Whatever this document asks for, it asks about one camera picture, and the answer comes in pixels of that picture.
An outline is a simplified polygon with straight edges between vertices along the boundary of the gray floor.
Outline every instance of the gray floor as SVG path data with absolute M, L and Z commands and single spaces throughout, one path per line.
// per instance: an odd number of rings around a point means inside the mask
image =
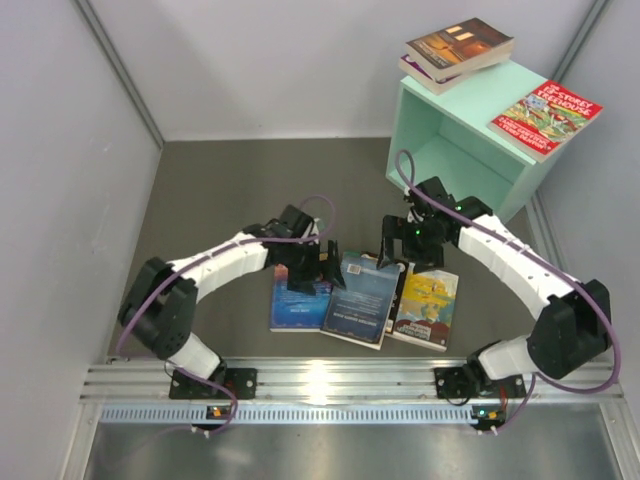
M 338 208 L 333 238 L 342 251 L 374 250 L 385 214 L 406 214 L 401 191 L 385 179 L 388 139 L 170 143 L 165 147 L 129 282 L 148 258 L 178 259 L 211 248 L 252 223 L 264 223 L 312 193 Z M 324 216 L 325 206 L 309 213 Z M 527 243 L 524 212 L 509 223 Z M 194 331 L 223 356 L 466 356 L 487 343 L 531 331 L 519 300 L 482 265 L 455 248 L 447 269 L 460 275 L 449 350 L 440 354 L 391 338 L 381 351 L 321 334 L 271 333 L 271 271 L 236 280 L 198 305 Z M 111 351 L 115 346 L 116 328 Z M 147 353 L 131 340 L 127 353 Z
M 100 425 L 85 480 L 622 478 L 594 405 L 529 407 L 497 438 L 443 425 L 240 425 L 209 441 L 154 439 L 163 428 Z

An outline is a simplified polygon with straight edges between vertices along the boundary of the metal plate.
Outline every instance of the metal plate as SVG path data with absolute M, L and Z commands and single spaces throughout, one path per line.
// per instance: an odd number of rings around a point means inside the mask
M 255 368 L 227 368 L 224 376 L 224 386 L 238 400 L 252 400 L 256 398 L 257 378 L 258 371 Z M 227 395 L 219 390 L 214 391 L 211 387 L 186 377 L 178 370 L 174 370 L 169 398 L 172 400 L 226 400 Z
M 622 478 L 600 408 L 588 404 L 534 405 L 497 437 L 460 425 L 238 425 L 209 440 L 188 430 L 157 437 L 167 428 L 100 424 L 102 460 L 92 455 L 85 480 Z
M 464 378 L 464 372 L 462 371 L 462 368 L 434 368 L 433 373 L 436 378 L 436 391 L 438 398 L 442 398 L 445 400 L 447 398 L 449 400 L 455 399 L 456 402 L 454 403 L 457 403 L 457 401 L 463 399 L 464 396 L 468 394 L 468 392 L 466 391 L 462 392 L 456 389 L 455 385 L 453 385 L 453 388 L 449 388 L 450 385 L 447 384 L 447 380 L 451 379 L 452 377 L 455 378 L 456 374 Z M 482 394 L 478 395 L 476 398 L 500 398 L 500 387 L 504 387 L 507 398 L 510 399 L 524 398 L 524 396 L 527 394 L 524 388 L 524 379 L 522 378 L 522 375 L 514 375 L 512 377 L 503 378 L 502 380 L 495 380 L 493 382 L 493 385 L 495 385 L 495 388 L 493 390 L 482 392 Z
M 100 422 L 118 424 L 218 424 L 209 418 L 210 406 L 189 404 L 111 404 L 102 411 Z M 420 425 L 474 424 L 471 407 L 431 405 L 363 405 L 309 407 L 304 405 L 243 405 L 234 425 Z

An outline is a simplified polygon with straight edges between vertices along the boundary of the wooden cube shelf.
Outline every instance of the wooden cube shelf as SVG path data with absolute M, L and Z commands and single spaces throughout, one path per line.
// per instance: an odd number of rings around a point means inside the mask
M 404 189 L 395 155 L 406 148 L 416 161 L 416 183 L 438 176 L 456 200 L 476 196 L 502 221 L 509 220 L 529 201 L 559 152 L 538 163 L 487 125 L 545 80 L 511 61 L 481 70 L 442 95 L 405 77 L 387 178 Z M 401 165 L 408 173 L 406 158 Z

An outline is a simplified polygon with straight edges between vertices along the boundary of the stack of books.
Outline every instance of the stack of books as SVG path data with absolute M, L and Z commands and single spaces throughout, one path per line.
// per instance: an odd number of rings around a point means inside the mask
M 472 18 L 407 42 L 400 69 L 436 95 L 479 69 L 504 62 L 514 39 Z
M 378 270 L 376 262 L 369 253 L 345 253 L 346 288 L 319 280 L 315 295 L 287 290 L 287 269 L 277 266 L 271 331 L 319 332 L 376 350 L 390 336 L 445 351 L 458 276 L 402 261 Z

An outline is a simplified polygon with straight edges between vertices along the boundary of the red book cover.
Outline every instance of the red book cover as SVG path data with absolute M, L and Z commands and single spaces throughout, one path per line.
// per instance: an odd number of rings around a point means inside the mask
M 491 123 L 546 158 L 601 110 L 602 106 L 547 80 Z

